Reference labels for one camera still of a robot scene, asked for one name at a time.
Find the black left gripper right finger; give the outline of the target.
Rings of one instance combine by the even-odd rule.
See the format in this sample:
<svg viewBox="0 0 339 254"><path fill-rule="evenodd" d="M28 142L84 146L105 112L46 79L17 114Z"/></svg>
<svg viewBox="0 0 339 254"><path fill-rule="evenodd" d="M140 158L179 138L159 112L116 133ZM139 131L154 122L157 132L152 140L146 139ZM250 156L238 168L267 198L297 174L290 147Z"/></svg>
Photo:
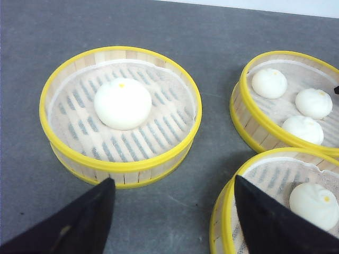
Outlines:
<svg viewBox="0 0 339 254"><path fill-rule="evenodd" d="M234 196L250 253L338 253L338 238L236 175Z"/></svg>

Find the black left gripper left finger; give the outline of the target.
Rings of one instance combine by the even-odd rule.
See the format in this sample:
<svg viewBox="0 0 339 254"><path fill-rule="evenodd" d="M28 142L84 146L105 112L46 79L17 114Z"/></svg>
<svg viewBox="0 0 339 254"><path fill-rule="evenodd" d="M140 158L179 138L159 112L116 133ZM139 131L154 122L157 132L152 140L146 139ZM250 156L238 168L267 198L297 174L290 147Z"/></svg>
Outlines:
<svg viewBox="0 0 339 254"><path fill-rule="evenodd" d="M102 253L115 201L107 178L46 220L1 245L1 253Z"/></svg>

